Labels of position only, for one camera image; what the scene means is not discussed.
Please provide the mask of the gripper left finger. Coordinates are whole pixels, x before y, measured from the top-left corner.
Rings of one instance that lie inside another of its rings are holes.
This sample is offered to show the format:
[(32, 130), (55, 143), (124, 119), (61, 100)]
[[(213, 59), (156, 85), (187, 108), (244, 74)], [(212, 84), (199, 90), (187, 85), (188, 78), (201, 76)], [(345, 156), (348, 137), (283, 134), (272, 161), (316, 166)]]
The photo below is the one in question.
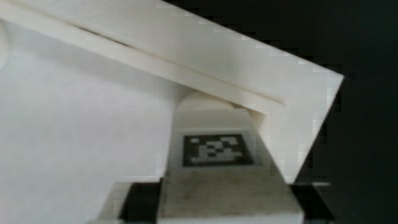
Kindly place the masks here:
[(158, 182), (116, 183), (98, 217), (87, 224), (156, 224)]

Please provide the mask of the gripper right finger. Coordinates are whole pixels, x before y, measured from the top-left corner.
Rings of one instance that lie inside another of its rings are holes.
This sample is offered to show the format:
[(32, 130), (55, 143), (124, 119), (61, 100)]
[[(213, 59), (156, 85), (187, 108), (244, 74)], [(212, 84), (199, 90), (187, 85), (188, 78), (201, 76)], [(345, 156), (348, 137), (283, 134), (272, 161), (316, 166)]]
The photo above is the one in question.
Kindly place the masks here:
[(329, 183), (295, 183), (292, 192), (304, 210), (304, 224), (336, 224), (336, 215), (325, 199)]

